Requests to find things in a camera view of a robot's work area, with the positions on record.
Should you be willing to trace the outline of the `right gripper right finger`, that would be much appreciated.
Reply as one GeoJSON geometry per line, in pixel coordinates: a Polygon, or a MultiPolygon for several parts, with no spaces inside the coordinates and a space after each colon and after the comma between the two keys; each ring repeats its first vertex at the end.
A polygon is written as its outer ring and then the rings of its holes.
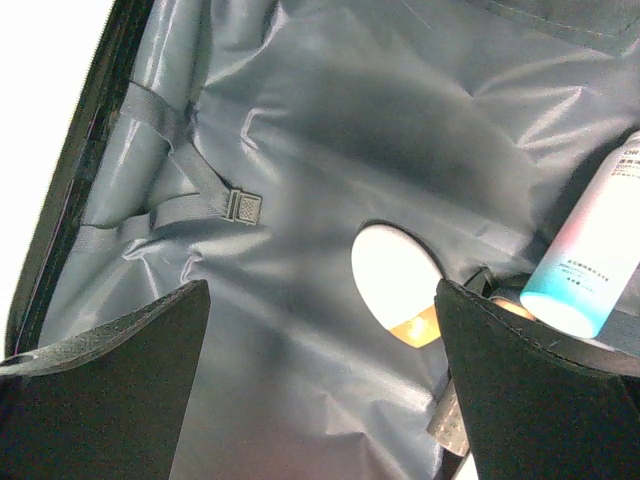
{"type": "Polygon", "coordinates": [[[435,307],[480,478],[638,478],[638,358],[449,280],[435,307]]]}

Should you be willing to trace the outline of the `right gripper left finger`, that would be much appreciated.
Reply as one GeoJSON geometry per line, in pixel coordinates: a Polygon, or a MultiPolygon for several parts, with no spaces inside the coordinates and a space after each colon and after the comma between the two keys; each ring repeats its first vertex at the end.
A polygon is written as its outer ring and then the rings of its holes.
{"type": "Polygon", "coordinates": [[[4,479],[166,479],[210,311],[191,281],[1,363],[4,479]]]}

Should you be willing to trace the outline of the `white tube pink band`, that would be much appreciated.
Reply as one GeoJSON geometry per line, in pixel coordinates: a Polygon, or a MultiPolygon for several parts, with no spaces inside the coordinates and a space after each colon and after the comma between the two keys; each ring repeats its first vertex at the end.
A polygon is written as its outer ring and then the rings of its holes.
{"type": "Polygon", "coordinates": [[[639,134],[611,152],[520,294],[541,322],[594,338],[639,264],[639,134]]]}

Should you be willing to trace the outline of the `pink and teal kids suitcase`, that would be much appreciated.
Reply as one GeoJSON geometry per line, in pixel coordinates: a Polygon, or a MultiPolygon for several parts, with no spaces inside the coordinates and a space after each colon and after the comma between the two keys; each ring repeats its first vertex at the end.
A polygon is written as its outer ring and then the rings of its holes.
{"type": "MultiPolygon", "coordinates": [[[[442,336],[377,322],[356,235],[394,226],[442,280],[516,293],[638,127],[635,1],[118,1],[4,360],[204,280],[166,479],[450,478],[442,336]]],[[[637,278],[584,342],[639,360],[637,278]]]]}

